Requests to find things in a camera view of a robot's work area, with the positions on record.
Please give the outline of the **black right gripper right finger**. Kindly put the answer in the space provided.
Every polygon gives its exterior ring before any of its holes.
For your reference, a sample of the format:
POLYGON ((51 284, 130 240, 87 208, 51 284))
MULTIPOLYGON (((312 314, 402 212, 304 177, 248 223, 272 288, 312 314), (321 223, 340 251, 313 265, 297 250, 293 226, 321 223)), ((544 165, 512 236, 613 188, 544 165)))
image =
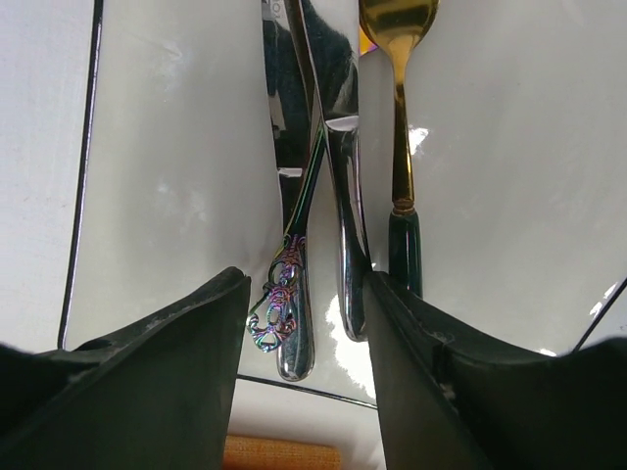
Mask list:
POLYGON ((485 334, 388 274, 363 286, 390 469, 622 469, 626 342, 549 356, 485 334))

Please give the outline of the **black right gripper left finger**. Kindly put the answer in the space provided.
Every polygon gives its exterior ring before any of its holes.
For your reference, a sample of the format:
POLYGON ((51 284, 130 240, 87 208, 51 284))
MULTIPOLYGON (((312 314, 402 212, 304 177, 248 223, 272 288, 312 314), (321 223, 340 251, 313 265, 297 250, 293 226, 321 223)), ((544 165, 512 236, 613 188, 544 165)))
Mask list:
POLYGON ((188 296, 72 350, 1 349, 5 469, 218 469, 251 280, 188 296))

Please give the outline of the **orange cloth napkin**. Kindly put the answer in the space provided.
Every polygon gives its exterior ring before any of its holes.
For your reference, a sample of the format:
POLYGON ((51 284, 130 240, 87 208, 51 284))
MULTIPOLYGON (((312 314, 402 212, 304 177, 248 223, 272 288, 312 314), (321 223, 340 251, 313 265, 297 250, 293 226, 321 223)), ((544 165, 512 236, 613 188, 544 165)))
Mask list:
POLYGON ((228 436, 222 469, 341 469, 340 451, 332 446, 228 436))

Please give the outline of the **silver table knife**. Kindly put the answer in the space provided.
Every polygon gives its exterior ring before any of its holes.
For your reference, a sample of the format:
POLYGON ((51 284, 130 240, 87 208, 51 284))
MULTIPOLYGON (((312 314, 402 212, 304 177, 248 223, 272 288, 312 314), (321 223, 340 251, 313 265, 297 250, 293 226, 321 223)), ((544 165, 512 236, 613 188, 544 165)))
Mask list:
POLYGON ((279 183, 283 238, 264 285, 270 347, 279 376, 305 379, 314 366, 307 275, 309 204, 303 195, 310 162, 314 85, 293 1, 261 3, 265 82, 279 183))

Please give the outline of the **white square plate black rim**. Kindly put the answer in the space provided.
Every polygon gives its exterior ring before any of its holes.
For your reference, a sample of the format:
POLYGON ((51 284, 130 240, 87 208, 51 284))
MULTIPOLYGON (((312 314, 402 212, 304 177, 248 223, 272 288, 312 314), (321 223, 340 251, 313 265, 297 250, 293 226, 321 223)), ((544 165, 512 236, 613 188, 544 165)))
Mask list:
MULTIPOLYGON (((444 1, 406 93, 425 299, 554 358, 626 332, 626 5, 444 1)), ((257 1, 108 1, 64 345, 282 229, 257 1)))

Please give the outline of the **gold spoon dark handle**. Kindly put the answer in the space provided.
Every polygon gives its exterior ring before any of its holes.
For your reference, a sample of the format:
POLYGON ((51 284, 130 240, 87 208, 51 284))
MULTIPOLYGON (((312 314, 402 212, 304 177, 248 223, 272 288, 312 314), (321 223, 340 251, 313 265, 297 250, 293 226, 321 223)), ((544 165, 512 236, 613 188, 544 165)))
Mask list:
POLYGON ((360 24, 368 39, 389 58, 394 78, 392 204, 388 222, 389 275, 418 297, 423 296, 420 223, 406 100, 410 56, 434 24, 438 0, 361 1, 360 24))

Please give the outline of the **gold fork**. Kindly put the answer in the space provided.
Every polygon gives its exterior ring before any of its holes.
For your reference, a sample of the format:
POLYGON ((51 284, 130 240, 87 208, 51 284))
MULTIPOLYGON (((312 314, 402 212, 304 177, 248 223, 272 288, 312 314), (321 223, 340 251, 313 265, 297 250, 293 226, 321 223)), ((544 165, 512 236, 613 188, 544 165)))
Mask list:
POLYGON ((359 152, 359 3, 290 1, 288 18, 313 73, 339 219, 338 299, 344 330, 366 340, 362 288, 371 270, 359 152))

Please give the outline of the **iridescent ornate teaspoon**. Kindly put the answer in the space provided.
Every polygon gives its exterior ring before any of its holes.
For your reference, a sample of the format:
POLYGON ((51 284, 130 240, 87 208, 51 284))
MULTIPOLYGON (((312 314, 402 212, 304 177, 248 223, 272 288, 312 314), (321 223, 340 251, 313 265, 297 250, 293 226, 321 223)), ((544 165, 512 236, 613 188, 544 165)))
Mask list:
POLYGON ((307 270, 307 227, 314 187, 324 156, 324 130, 318 120, 300 166, 278 170, 283 233, 270 263, 262 297, 253 305, 247 330, 264 353, 306 332, 311 307, 307 270))

